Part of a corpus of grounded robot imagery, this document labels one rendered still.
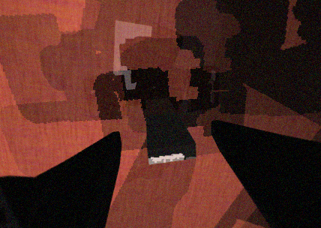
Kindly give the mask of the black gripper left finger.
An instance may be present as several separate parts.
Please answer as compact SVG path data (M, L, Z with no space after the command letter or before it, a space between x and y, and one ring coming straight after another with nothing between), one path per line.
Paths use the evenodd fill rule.
M121 152L116 131L35 177L0 177L0 228L105 228Z

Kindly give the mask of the grey domino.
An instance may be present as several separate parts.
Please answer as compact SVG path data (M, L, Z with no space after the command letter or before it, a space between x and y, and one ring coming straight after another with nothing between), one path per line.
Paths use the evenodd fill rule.
M196 143L177 112L146 116L148 163L197 158Z

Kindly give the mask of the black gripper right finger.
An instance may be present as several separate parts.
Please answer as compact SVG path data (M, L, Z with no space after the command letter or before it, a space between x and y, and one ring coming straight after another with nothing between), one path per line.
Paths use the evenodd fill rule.
M220 120L211 135L271 228L321 228L321 142Z

